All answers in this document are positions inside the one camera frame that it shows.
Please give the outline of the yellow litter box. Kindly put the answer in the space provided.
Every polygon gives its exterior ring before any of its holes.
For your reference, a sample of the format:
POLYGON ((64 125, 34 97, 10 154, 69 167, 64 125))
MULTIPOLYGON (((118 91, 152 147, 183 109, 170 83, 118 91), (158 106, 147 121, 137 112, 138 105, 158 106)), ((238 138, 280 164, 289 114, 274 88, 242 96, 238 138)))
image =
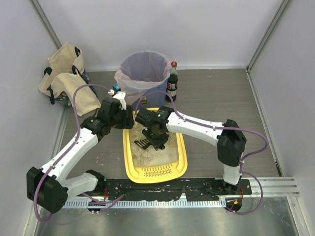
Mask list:
MULTIPOLYGON (((150 111, 158 111, 159 108, 148 108, 150 111)), ((142 126, 135 121, 135 126, 142 126)), ((149 166, 149 167, 135 167, 133 164, 130 148, 129 131, 123 131, 123 146, 124 146, 124 159, 127 176, 130 180, 136 183, 159 183, 169 181, 181 177, 187 170, 188 161, 186 154, 186 147, 182 134, 175 133, 177 138, 178 160, 168 164, 149 166)))

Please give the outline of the black litter scoop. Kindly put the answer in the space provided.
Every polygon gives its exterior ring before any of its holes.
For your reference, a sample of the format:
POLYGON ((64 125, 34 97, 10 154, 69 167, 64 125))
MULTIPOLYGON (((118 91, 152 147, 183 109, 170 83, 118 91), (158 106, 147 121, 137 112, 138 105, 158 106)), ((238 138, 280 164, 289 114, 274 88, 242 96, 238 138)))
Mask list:
POLYGON ((146 150, 151 145, 148 139, 135 140, 134 143, 143 150, 146 150))

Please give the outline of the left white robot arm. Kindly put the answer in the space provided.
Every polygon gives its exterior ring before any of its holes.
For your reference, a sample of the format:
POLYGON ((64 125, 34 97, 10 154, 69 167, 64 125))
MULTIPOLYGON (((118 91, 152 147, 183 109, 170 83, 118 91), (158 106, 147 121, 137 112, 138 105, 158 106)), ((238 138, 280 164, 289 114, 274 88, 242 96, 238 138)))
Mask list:
POLYGON ((112 128, 131 129, 134 125, 133 108, 121 99, 105 98, 96 116, 86 118, 78 133, 48 163, 27 172, 27 197, 50 213, 58 212, 68 199, 80 194, 100 194, 106 188, 105 177, 87 170, 68 179, 69 172, 78 161, 112 128))

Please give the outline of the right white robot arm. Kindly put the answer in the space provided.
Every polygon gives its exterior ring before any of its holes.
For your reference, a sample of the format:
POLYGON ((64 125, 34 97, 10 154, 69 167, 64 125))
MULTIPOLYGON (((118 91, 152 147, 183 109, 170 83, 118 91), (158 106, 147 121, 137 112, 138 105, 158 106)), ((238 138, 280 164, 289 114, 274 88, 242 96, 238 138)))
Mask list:
POLYGON ((165 148, 169 133, 185 134, 215 146, 218 160, 223 164, 222 190, 227 194, 239 192, 240 164, 247 139, 235 121, 206 121, 167 107, 160 107, 156 112, 141 109, 135 115, 135 121, 144 126, 142 133, 155 150, 165 148))

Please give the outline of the cat litter pellets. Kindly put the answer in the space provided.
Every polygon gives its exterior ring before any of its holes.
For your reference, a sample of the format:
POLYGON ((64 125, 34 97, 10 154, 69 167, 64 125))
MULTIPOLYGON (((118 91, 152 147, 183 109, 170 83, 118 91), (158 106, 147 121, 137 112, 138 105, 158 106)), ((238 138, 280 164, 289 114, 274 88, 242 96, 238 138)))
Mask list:
POLYGON ((146 150, 139 147, 134 141, 145 139, 142 126, 135 126, 129 131, 130 148, 135 167, 149 167, 168 164, 178 160, 177 138, 175 133, 169 133, 165 149, 155 150, 152 146, 146 150))

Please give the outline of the small blue box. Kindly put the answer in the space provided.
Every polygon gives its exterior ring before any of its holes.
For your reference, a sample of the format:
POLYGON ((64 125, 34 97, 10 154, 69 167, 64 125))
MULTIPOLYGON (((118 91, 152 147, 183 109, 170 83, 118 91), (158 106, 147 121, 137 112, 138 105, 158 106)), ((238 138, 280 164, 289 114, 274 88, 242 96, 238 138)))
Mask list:
POLYGON ((113 90, 114 90, 114 91, 120 91, 121 88, 119 87, 119 85, 118 85, 117 83, 115 83, 115 84, 113 85, 113 90))

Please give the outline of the dark soda bottle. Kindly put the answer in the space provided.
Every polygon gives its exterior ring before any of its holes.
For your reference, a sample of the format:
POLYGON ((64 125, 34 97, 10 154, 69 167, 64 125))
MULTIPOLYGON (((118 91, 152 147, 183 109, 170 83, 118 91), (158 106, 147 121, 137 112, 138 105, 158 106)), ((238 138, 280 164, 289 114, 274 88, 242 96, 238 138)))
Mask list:
POLYGON ((167 80, 167 93, 172 97, 173 101, 177 98, 177 88, 178 88, 178 72, 177 72, 177 62, 171 62, 170 76, 167 80))

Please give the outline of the beige canvas tote bag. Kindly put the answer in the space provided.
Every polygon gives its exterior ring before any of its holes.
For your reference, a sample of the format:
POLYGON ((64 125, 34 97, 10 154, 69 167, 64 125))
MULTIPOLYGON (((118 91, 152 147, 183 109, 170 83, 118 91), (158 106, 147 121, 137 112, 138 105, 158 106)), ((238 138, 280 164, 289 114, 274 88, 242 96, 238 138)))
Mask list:
POLYGON ((87 86, 76 92, 80 86, 91 83, 85 72, 83 52, 78 47, 65 43, 48 61, 39 90, 49 97, 52 105, 60 102, 72 108, 75 100, 80 117, 101 107, 94 87, 87 86))

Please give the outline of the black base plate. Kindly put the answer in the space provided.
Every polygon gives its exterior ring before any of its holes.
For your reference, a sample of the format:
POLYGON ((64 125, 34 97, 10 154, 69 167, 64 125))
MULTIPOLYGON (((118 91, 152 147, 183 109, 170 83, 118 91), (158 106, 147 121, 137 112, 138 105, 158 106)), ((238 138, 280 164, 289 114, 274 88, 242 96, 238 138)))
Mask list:
POLYGON ((182 194, 189 202, 218 200, 219 196, 251 195, 250 181, 240 180, 236 189, 220 178, 177 178, 161 183, 135 183, 130 179, 107 179, 99 195, 114 200, 124 195, 125 201, 178 201, 182 194))

